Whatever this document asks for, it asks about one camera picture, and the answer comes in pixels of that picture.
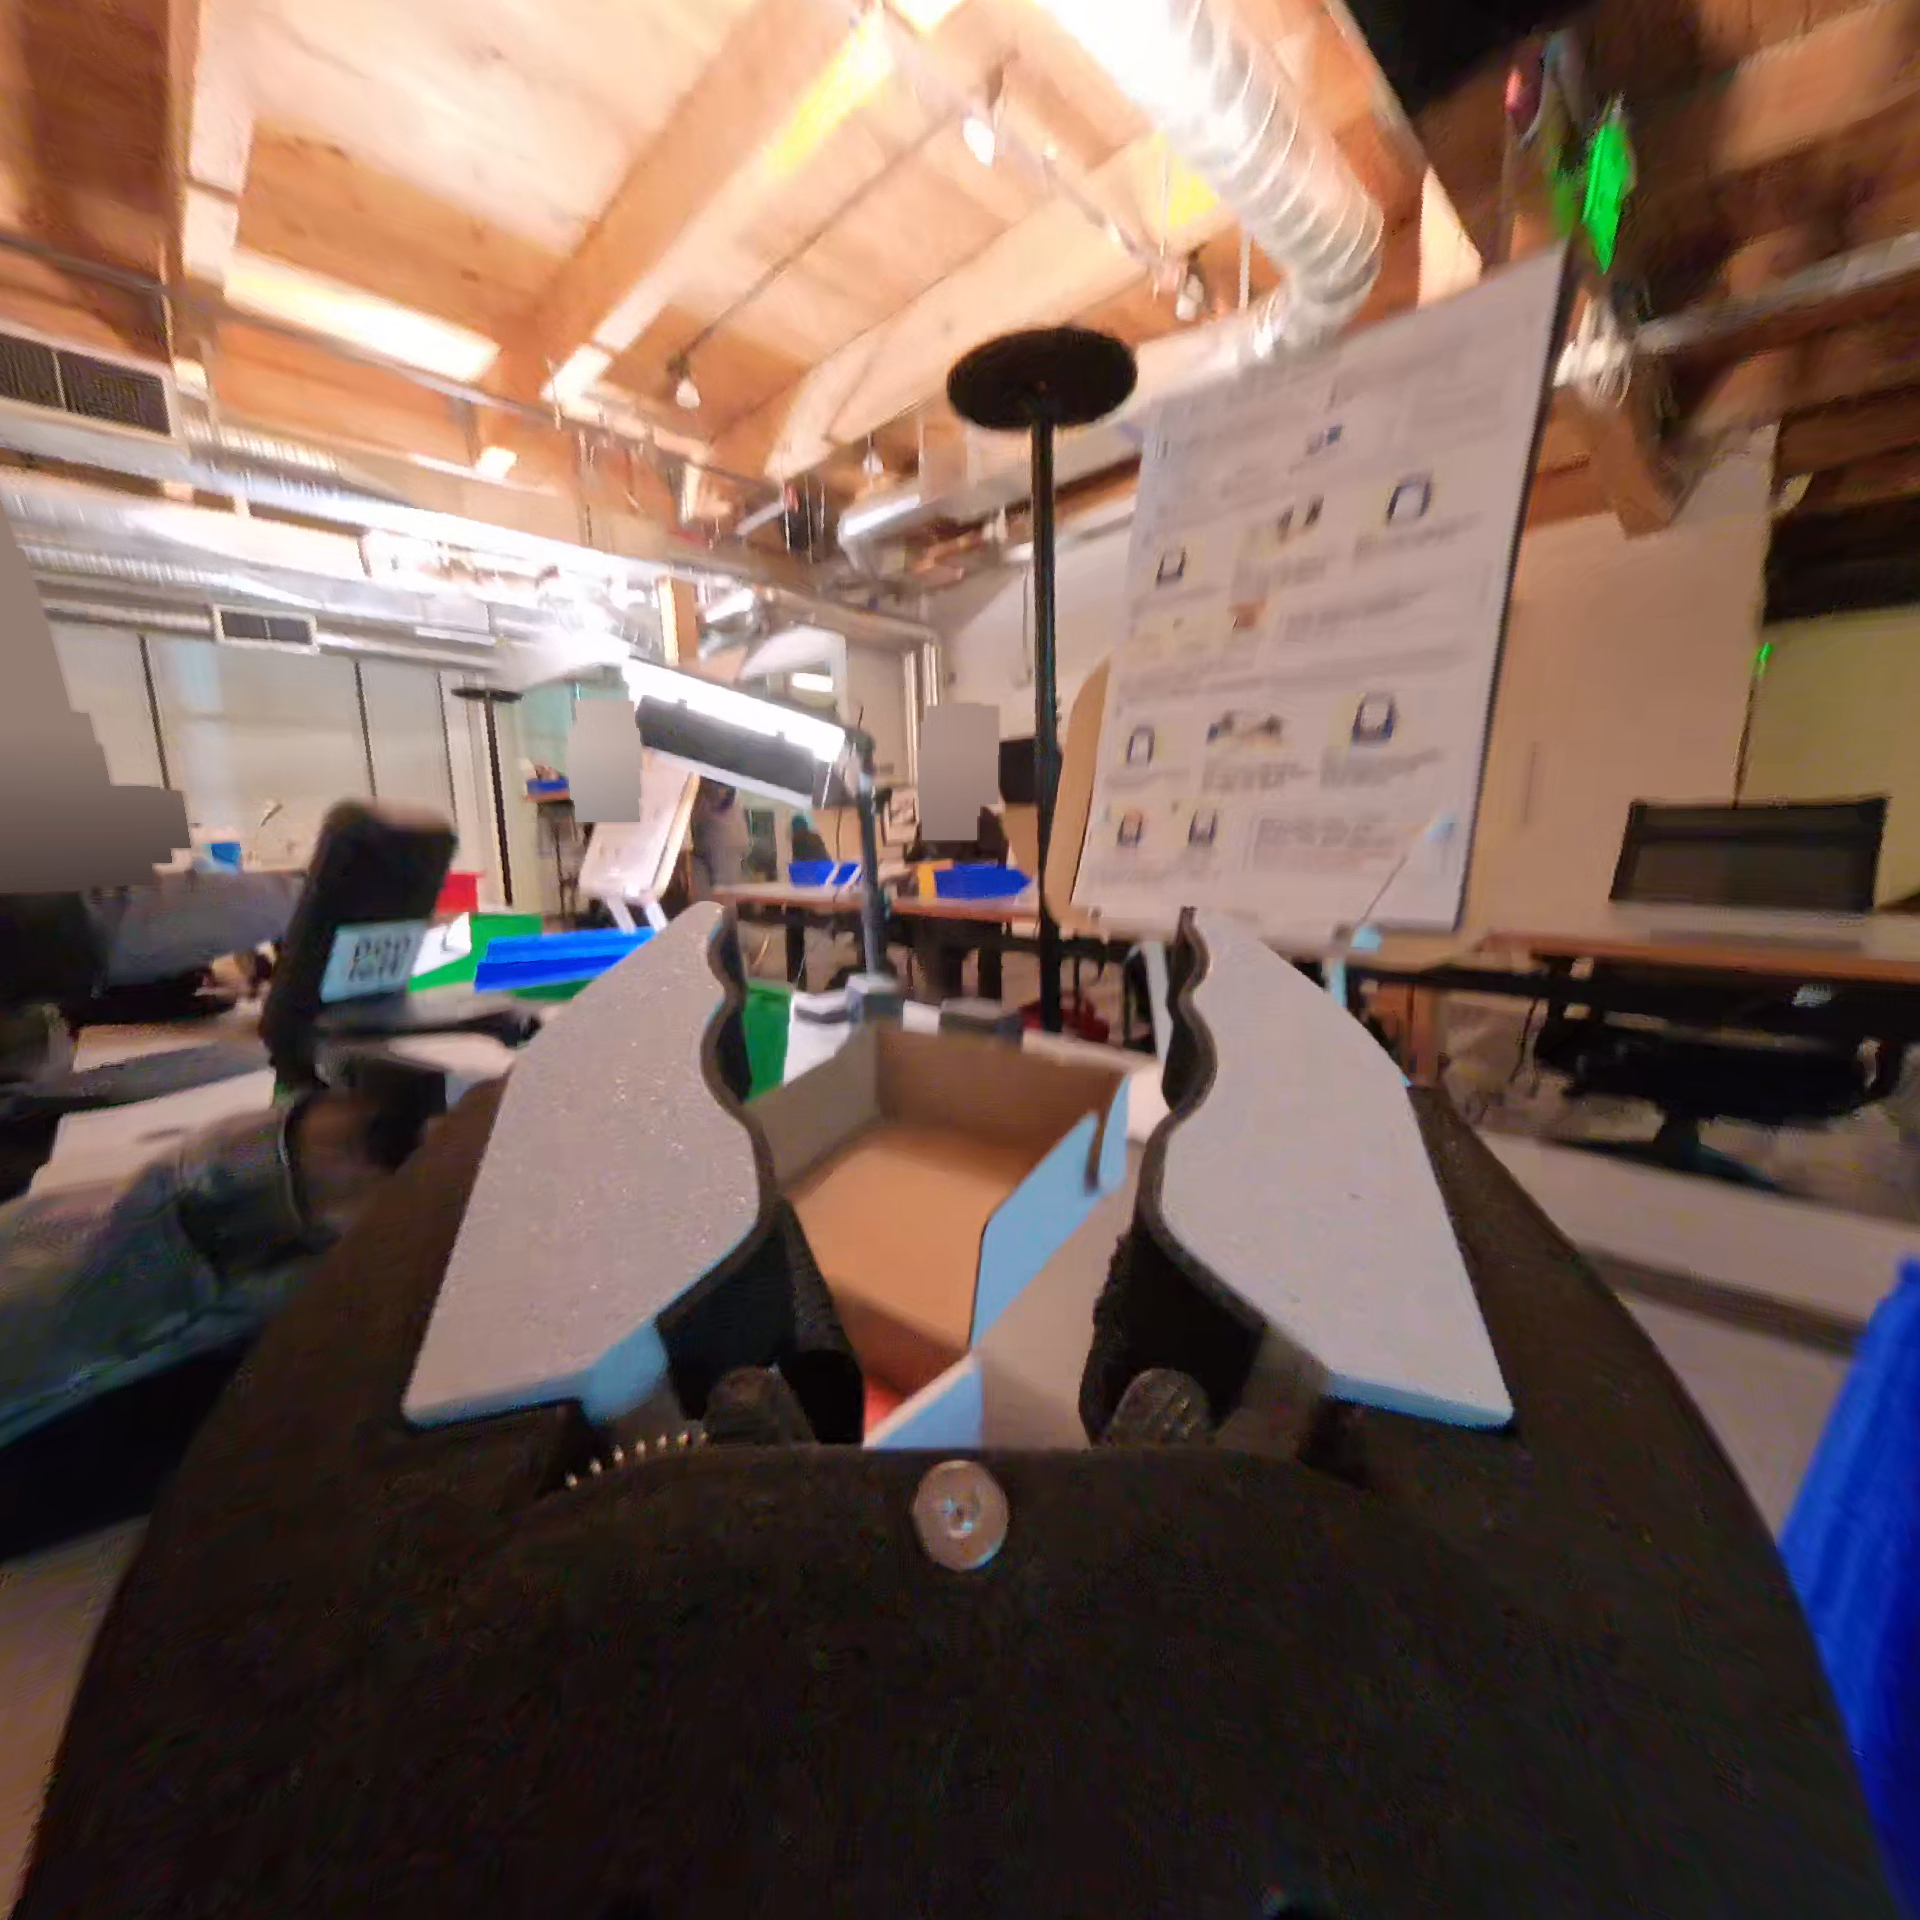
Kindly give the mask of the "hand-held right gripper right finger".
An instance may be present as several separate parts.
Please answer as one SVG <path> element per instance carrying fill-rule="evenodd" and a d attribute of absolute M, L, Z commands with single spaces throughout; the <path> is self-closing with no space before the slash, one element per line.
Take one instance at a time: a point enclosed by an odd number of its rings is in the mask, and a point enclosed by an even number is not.
<path fill-rule="evenodd" d="M 1515 1402 L 1411 1085 L 1325 986 L 1246 922 L 1183 916 L 1170 957 L 1165 1116 L 1148 1222 L 1338 1401 L 1459 1429 Z"/>

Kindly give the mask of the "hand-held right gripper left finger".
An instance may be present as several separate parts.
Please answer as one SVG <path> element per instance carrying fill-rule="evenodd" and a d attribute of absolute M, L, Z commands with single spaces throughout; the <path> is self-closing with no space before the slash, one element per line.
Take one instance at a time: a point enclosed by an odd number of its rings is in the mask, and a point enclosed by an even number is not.
<path fill-rule="evenodd" d="M 510 1070 L 399 1402 L 411 1425 L 566 1401 L 612 1425 L 662 1401 L 665 1316 L 762 1221 L 713 1052 L 732 934 L 721 902 L 693 904 Z"/>

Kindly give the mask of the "cardboard mailer box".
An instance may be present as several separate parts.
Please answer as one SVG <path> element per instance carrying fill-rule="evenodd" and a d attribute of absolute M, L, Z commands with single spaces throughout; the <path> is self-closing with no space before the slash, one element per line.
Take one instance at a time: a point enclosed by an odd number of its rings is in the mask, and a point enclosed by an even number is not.
<path fill-rule="evenodd" d="M 860 1026 L 753 1116 L 869 1389 L 869 1449 L 1015 1445 L 990 1344 L 1130 1166 L 1110 1046 Z"/>

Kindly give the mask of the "blue plastic bin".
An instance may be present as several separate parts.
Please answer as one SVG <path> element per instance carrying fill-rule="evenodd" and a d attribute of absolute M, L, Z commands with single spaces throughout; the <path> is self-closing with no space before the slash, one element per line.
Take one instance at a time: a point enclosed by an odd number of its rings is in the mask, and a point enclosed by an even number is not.
<path fill-rule="evenodd" d="M 1917 1261 L 1871 1311 L 1781 1540 L 1889 1876 L 1917 1911 Z"/>

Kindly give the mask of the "grey desk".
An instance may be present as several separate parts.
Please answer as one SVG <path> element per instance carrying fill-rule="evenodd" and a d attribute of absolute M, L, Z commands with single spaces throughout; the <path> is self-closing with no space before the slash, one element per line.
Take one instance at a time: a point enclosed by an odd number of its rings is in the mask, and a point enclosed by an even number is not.
<path fill-rule="evenodd" d="M 268 1111 L 271 1073 L 231 1073 L 118 1111 L 62 1117 L 30 1200 L 90 1212 L 194 1137 Z M 988 1409 L 1020 1437 L 1077 1434 L 1073 1392 L 1103 1257 L 1133 1183 L 1102 1201 L 988 1340 Z M 1781 1528 L 1852 1365 L 1857 1328 L 1679 1277 L 1590 1261 L 1708 1418 L 1765 1521 Z M 2 1909 L 33 1850 L 46 1781 L 105 1606 L 145 1516 L 203 1423 L 233 1356 L 202 1350 L 5 1445 Z"/>

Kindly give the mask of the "black desk lamp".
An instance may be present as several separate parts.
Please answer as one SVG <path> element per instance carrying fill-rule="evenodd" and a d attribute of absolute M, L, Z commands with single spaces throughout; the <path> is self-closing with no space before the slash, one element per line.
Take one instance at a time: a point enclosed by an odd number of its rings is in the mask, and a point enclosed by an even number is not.
<path fill-rule="evenodd" d="M 818 711 L 633 657 L 621 664 L 647 752 L 683 760 L 699 777 L 807 809 L 850 799 L 860 831 L 860 938 L 865 985 L 892 978 L 885 957 L 879 829 L 874 738 Z"/>

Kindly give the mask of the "green storage bin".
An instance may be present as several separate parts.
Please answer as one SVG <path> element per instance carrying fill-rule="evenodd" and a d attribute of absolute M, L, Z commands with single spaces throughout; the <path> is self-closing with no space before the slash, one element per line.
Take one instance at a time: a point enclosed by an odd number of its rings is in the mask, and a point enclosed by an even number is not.
<path fill-rule="evenodd" d="M 473 912 L 429 922 L 415 950 L 409 992 L 469 989 L 495 938 L 538 937 L 539 914 Z"/>

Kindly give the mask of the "blue storage bin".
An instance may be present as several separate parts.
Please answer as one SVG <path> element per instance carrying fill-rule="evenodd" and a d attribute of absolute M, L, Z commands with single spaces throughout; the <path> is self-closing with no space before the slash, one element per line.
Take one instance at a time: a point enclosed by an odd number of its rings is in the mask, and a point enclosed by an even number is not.
<path fill-rule="evenodd" d="M 498 933 L 477 952 L 471 982 L 477 992 L 538 1001 L 571 998 L 654 937 L 654 927 Z"/>

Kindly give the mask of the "brown backing board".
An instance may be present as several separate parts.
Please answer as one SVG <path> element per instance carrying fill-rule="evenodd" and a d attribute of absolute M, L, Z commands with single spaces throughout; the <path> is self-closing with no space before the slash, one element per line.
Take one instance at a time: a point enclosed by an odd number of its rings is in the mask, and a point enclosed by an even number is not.
<path fill-rule="evenodd" d="M 1102 657 L 1073 697 L 1062 722 L 1062 762 L 1057 782 L 1047 849 L 1039 857 L 1039 898 L 1062 934 L 1103 930 L 1095 908 L 1073 902 L 1082 873 L 1097 778 L 1097 750 L 1113 661 Z"/>

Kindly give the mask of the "black mesh office chair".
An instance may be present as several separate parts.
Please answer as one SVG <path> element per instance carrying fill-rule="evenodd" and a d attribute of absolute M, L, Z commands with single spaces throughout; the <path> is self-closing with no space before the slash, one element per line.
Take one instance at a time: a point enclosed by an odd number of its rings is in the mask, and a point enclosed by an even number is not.
<path fill-rule="evenodd" d="M 1878 914 L 1885 823 L 1881 793 L 1634 799 L 1605 904 Z M 1893 1096 L 1915 1065 L 1915 989 L 1526 959 L 1553 980 L 1534 1061 L 1564 1079 L 1569 1101 L 1625 1101 L 1654 1117 L 1641 1137 L 1577 1141 L 1610 1160 L 1774 1192 L 1759 1168 L 1715 1149 L 1708 1128 L 1850 1119 Z"/>

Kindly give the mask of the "long wooden table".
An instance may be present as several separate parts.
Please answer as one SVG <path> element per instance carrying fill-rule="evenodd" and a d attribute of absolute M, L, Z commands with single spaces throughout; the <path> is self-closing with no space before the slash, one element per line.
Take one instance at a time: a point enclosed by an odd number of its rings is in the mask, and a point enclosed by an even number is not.
<path fill-rule="evenodd" d="M 1917 918 L 1697 902 L 1610 902 L 1550 926 L 1494 922 L 1476 952 L 1649 969 L 1706 969 L 1853 986 L 1917 986 Z"/>

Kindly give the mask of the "printed instruction sheet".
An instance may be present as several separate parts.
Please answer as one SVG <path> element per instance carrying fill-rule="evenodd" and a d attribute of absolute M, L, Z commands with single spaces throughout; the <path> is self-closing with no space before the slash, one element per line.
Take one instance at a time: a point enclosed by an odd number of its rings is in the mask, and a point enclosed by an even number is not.
<path fill-rule="evenodd" d="M 1565 305 L 1561 244 L 1158 406 L 1079 914 L 1459 927 Z"/>

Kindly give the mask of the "black pole with round disc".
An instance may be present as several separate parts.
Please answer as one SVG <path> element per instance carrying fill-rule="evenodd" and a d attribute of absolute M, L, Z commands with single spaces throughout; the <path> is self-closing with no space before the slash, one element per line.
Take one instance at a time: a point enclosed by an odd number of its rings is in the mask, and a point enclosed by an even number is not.
<path fill-rule="evenodd" d="M 1006 332 L 975 345 L 946 377 L 951 408 L 971 426 L 1025 433 L 1030 506 L 1036 645 L 1036 807 L 1039 876 L 1052 849 L 1062 746 L 1059 714 L 1057 465 L 1059 432 L 1095 425 L 1137 390 L 1137 357 L 1109 332 L 1077 324 Z"/>

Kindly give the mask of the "green exit sign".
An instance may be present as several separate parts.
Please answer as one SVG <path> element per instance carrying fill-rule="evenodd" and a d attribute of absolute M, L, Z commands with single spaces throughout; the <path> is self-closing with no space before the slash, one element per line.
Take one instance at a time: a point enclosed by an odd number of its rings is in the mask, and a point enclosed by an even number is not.
<path fill-rule="evenodd" d="M 1542 172 L 1553 231 L 1565 239 L 1581 239 L 1590 263 L 1612 272 L 1625 209 L 1639 185 L 1625 97 L 1612 95 L 1588 126 L 1558 127 L 1545 151 Z"/>

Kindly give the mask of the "wall air vent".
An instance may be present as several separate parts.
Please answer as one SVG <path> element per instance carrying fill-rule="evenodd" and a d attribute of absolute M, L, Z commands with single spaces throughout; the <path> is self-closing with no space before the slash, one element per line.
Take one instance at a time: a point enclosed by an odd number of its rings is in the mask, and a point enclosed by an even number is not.
<path fill-rule="evenodd" d="M 159 441 L 179 432 L 175 385 L 163 367 L 11 324 L 2 324 L 2 404 Z"/>

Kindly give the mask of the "silver air duct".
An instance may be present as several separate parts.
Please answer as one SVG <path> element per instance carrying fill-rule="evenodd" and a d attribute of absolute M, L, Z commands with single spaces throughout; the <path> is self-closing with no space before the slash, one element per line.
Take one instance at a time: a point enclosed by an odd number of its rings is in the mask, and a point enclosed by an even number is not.
<path fill-rule="evenodd" d="M 1277 272 L 1239 324 L 1239 357 L 1276 364 L 1331 342 L 1374 293 L 1386 217 L 1305 94 L 1220 4 L 1143 4 L 1151 118 Z"/>

